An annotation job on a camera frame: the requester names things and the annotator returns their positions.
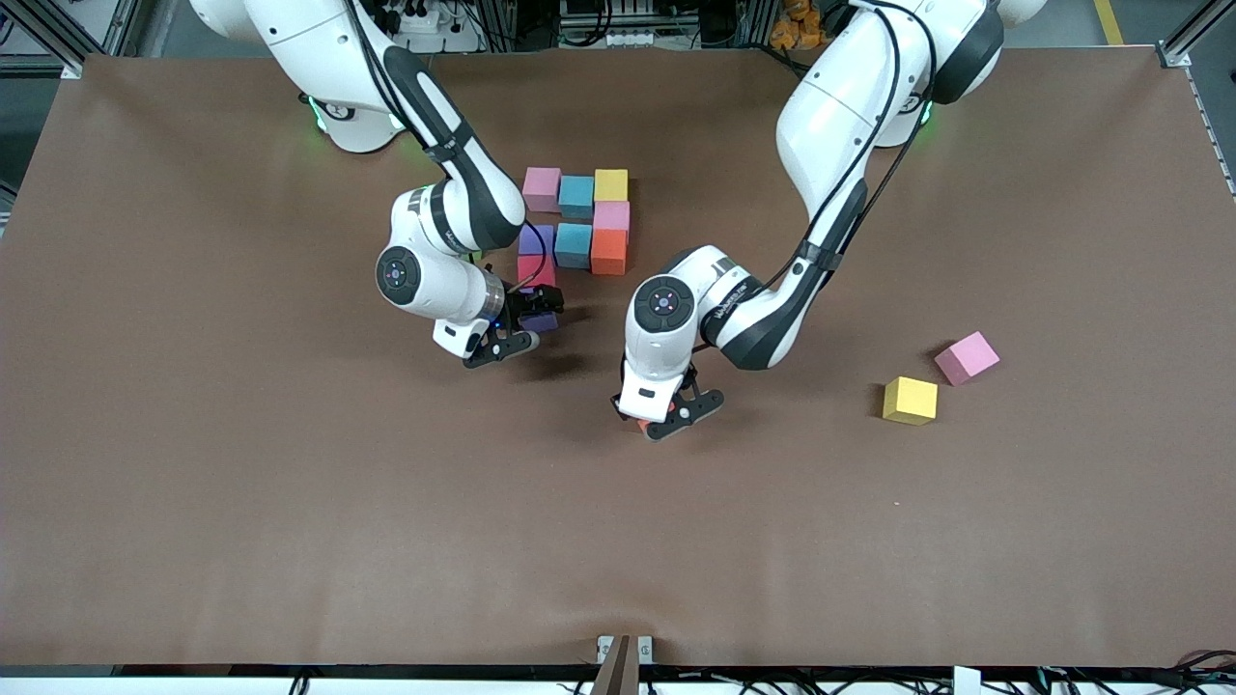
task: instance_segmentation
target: pink cube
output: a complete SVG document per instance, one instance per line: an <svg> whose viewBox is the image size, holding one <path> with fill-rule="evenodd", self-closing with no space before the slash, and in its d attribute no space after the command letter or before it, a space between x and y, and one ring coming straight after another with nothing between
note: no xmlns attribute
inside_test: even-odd
<svg viewBox="0 0 1236 695"><path fill-rule="evenodd" d="M598 200L592 210L592 229L622 230L630 242L630 203L627 200Z"/></svg>
<svg viewBox="0 0 1236 695"><path fill-rule="evenodd" d="M534 213L557 213L557 185L562 169L528 167L524 176L524 203Z"/></svg>
<svg viewBox="0 0 1236 695"><path fill-rule="evenodd" d="M519 266L518 267L519 279L518 279L518 282L523 282L523 279L525 277L528 277L528 276L530 276L533 273L536 273L536 266L539 266L539 265L541 265L541 257L540 257L539 254L535 255L535 256L519 256L519 263L518 263L518 266ZM552 254L548 254L545 256L545 266L541 268L541 271L539 273L536 273L536 277L534 277L531 281L529 281L528 284L525 284L524 287L535 287L538 284L554 284L554 286L557 284L557 277L554 273L554 255Z"/></svg>
<svg viewBox="0 0 1236 695"><path fill-rule="evenodd" d="M936 355L936 364L953 386L960 386L1000 361L983 334L974 331Z"/></svg>

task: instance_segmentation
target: orange cube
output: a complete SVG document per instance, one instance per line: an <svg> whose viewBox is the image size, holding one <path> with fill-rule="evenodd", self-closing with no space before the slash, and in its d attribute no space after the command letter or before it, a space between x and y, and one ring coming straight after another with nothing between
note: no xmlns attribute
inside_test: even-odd
<svg viewBox="0 0 1236 695"><path fill-rule="evenodd" d="M627 273L627 232L620 229L592 230L592 275Z"/></svg>

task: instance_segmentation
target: black cable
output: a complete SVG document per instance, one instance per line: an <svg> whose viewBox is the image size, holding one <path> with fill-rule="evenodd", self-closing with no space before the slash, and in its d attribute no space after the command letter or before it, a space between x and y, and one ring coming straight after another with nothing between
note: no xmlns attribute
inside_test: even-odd
<svg viewBox="0 0 1236 695"><path fill-rule="evenodd" d="M880 2L879 5L884 6L887 4ZM819 208L816 209L816 214L811 215L811 221L807 223L807 231L802 232L802 239L807 239L811 236L811 230L816 226L816 223L819 221L819 216L824 214L824 208L827 208L828 204L833 202L833 198L837 197L837 193L840 190L842 185L847 182L847 179L849 179L850 173L853 173L854 168L858 167L858 163L863 161L864 153L868 150L870 150L871 145L875 142L875 136L880 132L880 126L884 125L885 120L889 117L889 114L892 111L892 99L897 95L897 85L901 84L901 47L897 45L897 32L896 30L892 28L892 22L889 21L889 17L885 16L884 12L875 10L871 14L880 17L880 21L884 22L884 28L889 33L889 41L892 43L892 87L889 89L889 98L885 99L884 109L881 109L880 116L875 121L876 127L871 129L871 135L868 136L866 142L864 142L863 146L859 148L858 155L855 155L854 160L850 161L850 164L845 167L845 173L843 173L837 179L837 183L833 184L832 190L829 190L828 195L826 195L823 202L819 203ZM854 225L850 228L850 237L853 237L854 232L858 231L858 224L860 220L861 215L859 215L859 219L855 220ZM761 292L768 289L774 282L781 279L781 276L784 276L785 272L790 270L790 266L794 263L795 258L797 258L797 250L795 251L795 254L790 256L789 260L786 260L785 265L781 266L781 270L779 270L771 278L769 278L764 284L761 284L755 291L755 293L751 294L751 297L758 297Z"/></svg>
<svg viewBox="0 0 1236 695"><path fill-rule="evenodd" d="M412 119L408 117L408 113L403 110L403 104L399 103L398 93L394 85L391 84L391 78L382 69L382 63L377 58L377 53L373 51L373 45L370 43L370 37L365 33L365 25L361 23L361 17L356 12L356 5L351 0L344 0L344 9L347 12L347 19L351 21L352 30L356 31L357 42L361 45L361 54L365 57L365 67L370 70L370 79L373 80L373 88L377 90L378 96L382 103L391 111L391 114L403 125L417 139L420 147L428 148L429 143L421 137L417 129L412 127Z"/></svg>
<svg viewBox="0 0 1236 695"><path fill-rule="evenodd" d="M494 41L494 37L503 38L506 41L509 41L512 45L514 45L514 40L510 38L509 36L507 36L507 35L504 35L502 32L491 32L488 30L488 27L486 27L481 22L481 19L477 17L476 14L472 11L472 5L471 4L464 2L462 5L464 5L464 12L467 14L467 19L472 21L472 23L476 26L477 31L480 31L481 33L485 35L485 41L488 45L486 48L488 49L489 53L496 53L496 51L493 49L493 47L494 47L494 45L498 45L498 42Z"/></svg>
<svg viewBox="0 0 1236 695"><path fill-rule="evenodd" d="M524 286L527 286L529 282L531 282L534 277L539 276L540 272L543 270L545 270L545 260L549 256L549 249L548 249L548 245L545 244L545 237L540 235L540 230L536 229L535 226L528 224L528 220L524 220L523 226L520 226L519 229L523 230L524 226L527 226L528 229L533 230L533 234L536 235L536 241L540 242L540 245L541 245L541 260L540 260L539 263L536 263L536 270L530 276L520 279L518 284L515 284L514 287L512 287L510 289L507 291L508 294L510 292L518 292Z"/></svg>
<svg viewBox="0 0 1236 695"><path fill-rule="evenodd" d="M937 62L936 62L937 61L937 56L936 56L936 38L932 36L931 30L927 28L927 23L923 22L918 17L918 15L916 15L916 14L908 11L908 10L905 10L905 9L902 9L902 7L897 6L897 5L892 5L891 2L885 2L884 0L866 0L866 1L870 2L871 5L875 5L876 7L886 7L886 9L894 9L894 10L901 10L901 11L904 11L910 19L912 19L915 22L918 23L920 28L923 30L923 35L927 37L927 51L928 51L928 54L931 57L931 69L927 72L927 84L923 85L923 92L922 92L922 95L920 96L922 108L926 109L927 108L927 103L931 100L931 96L932 96L932 89L936 87L936 68L938 67ZM922 129L922 125L923 125L923 120L922 120L922 115L920 115L918 119L915 120L913 127L910 130L910 137L907 137L906 142L901 146L901 151L897 152L897 157L895 160L892 160L892 166L889 167L889 171L884 174L884 178L880 179L880 185L878 185L875 188L875 193L871 194L871 199L866 202L866 205L863 207L863 211L859 213L858 219L854 220L854 230L855 231L858 230L859 225L863 224L863 220L866 219L866 215L868 215L868 213L871 211L871 207L875 205L875 202L880 199L880 194L884 193L884 188L886 185L889 185L889 181L892 179L892 174L895 174L897 172L897 167L901 166L901 161L906 157L906 152L910 151L910 146L913 145L915 139L918 137L918 130ZM849 239L853 239L853 237L854 237L854 234L850 232ZM840 252L843 252L843 254L845 252L845 247L849 246L849 239L847 239L845 244L842 245Z"/></svg>
<svg viewBox="0 0 1236 695"><path fill-rule="evenodd" d="M613 19L614 19L613 0L606 0L604 7L597 10L597 26L588 33L587 38L585 38L583 41L571 41L570 38L562 36L561 27L559 27L557 35L559 38L562 41L562 43L566 43L567 46L574 46L576 48L587 48L588 46L596 45L598 41L604 38L607 33L609 33L609 26L613 23Z"/></svg>
<svg viewBox="0 0 1236 695"><path fill-rule="evenodd" d="M772 680L761 680L760 685L769 685L769 686L772 688L772 690L776 690L780 695L790 695L789 693L786 693L780 685L777 685Z"/></svg>
<svg viewBox="0 0 1236 695"><path fill-rule="evenodd" d="M1095 684L1095 686L1098 686L1099 690L1103 690L1107 695L1120 695L1120 693L1116 693L1106 683L1099 680L1098 678L1086 675L1085 672L1083 672L1082 669L1074 667L1073 670L1078 672L1078 675L1080 675L1082 678L1084 678L1084 679L1089 680L1090 683Z"/></svg>
<svg viewBox="0 0 1236 695"><path fill-rule="evenodd" d="M1195 667L1195 665L1198 665L1200 663L1209 662L1210 659L1214 659L1214 658L1217 658L1217 657L1236 657L1236 652L1234 652L1231 649L1214 649L1211 652L1206 652L1206 653L1204 653L1201 655L1194 657L1194 658L1189 659L1188 662L1183 662L1183 663L1175 664L1172 668L1173 668L1173 670L1192 669L1193 667Z"/></svg>

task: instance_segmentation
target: orange toy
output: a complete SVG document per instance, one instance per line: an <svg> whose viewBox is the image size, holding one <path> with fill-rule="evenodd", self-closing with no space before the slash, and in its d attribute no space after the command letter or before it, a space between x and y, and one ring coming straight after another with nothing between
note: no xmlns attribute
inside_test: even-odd
<svg viewBox="0 0 1236 695"><path fill-rule="evenodd" d="M777 20L772 25L772 35L769 36L769 46L777 51L789 51L798 42L798 25L786 20Z"/></svg>
<svg viewBox="0 0 1236 695"><path fill-rule="evenodd" d="M627 272L627 232L620 229L592 230L592 275Z"/></svg>
<svg viewBox="0 0 1236 695"><path fill-rule="evenodd" d="M802 17L802 33L819 33L818 10L812 10Z"/></svg>
<svg viewBox="0 0 1236 695"><path fill-rule="evenodd" d="M794 21L802 21L811 11L811 0L785 0L785 11Z"/></svg>

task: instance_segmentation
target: yellow cube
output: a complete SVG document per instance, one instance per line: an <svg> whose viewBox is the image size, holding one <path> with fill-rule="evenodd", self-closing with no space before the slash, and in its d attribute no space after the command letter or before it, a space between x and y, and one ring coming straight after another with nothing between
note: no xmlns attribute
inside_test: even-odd
<svg viewBox="0 0 1236 695"><path fill-rule="evenodd" d="M905 424L927 424L936 419L934 383L899 376L884 387L884 419Z"/></svg>
<svg viewBox="0 0 1236 695"><path fill-rule="evenodd" d="M592 199L597 203L620 203L627 199L627 169L597 169Z"/></svg>

